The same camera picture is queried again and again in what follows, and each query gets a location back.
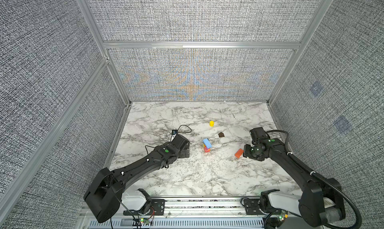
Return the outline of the red-orange wood block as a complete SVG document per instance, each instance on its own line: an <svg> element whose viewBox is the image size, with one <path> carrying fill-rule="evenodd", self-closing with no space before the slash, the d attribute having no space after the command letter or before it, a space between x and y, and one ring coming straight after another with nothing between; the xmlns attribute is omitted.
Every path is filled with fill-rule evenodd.
<svg viewBox="0 0 384 229"><path fill-rule="evenodd" d="M244 150L243 149L239 149L236 153L235 153L235 157L237 159L239 159L240 157L243 156L243 153L244 153Z"/></svg>

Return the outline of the light blue wood block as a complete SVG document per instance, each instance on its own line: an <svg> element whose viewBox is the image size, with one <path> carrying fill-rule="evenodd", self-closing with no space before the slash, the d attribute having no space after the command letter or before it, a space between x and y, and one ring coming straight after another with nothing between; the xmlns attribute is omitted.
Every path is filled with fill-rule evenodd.
<svg viewBox="0 0 384 229"><path fill-rule="evenodd" d="M207 149L210 149L212 147L210 141L208 139L203 139L203 144Z"/></svg>

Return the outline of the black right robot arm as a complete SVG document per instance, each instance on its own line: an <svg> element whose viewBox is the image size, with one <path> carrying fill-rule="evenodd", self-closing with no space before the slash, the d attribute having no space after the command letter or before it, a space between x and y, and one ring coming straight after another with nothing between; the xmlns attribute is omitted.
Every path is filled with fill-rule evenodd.
<svg viewBox="0 0 384 229"><path fill-rule="evenodd" d="M284 210L301 216L311 227L324 226L345 219L344 199L326 183L315 179L294 162L278 139L261 140L259 144L244 146L243 157L256 161L271 159L282 167L302 190L301 196L288 195L279 190L261 193L260 209L264 213Z"/></svg>

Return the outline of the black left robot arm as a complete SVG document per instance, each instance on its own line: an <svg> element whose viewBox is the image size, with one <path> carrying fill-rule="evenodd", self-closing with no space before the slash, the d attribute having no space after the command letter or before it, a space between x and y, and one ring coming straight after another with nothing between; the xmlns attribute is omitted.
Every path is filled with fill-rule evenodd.
<svg viewBox="0 0 384 229"><path fill-rule="evenodd" d="M123 192L146 175L163 169L182 158L190 148L189 140L178 135L153 149L144 158L119 169L101 169L84 194L84 201L98 223L104 223L118 211Z"/></svg>

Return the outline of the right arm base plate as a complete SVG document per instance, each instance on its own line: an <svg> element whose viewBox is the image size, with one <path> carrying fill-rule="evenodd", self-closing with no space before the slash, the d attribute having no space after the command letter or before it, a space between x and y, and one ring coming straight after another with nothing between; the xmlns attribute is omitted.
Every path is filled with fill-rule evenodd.
<svg viewBox="0 0 384 229"><path fill-rule="evenodd" d="M242 198L241 204L246 211L246 215L263 215L263 212L260 210L259 199Z"/></svg>

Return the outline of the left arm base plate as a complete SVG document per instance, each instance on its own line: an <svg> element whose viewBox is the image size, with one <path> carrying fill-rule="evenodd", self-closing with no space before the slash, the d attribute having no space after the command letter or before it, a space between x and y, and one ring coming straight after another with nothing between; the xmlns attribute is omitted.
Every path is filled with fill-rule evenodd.
<svg viewBox="0 0 384 229"><path fill-rule="evenodd" d="M165 202L164 199L152 200L151 203L145 203L144 206L138 211L129 210L124 211L124 216L145 216L149 217L152 214L155 216L163 216L165 211Z"/></svg>

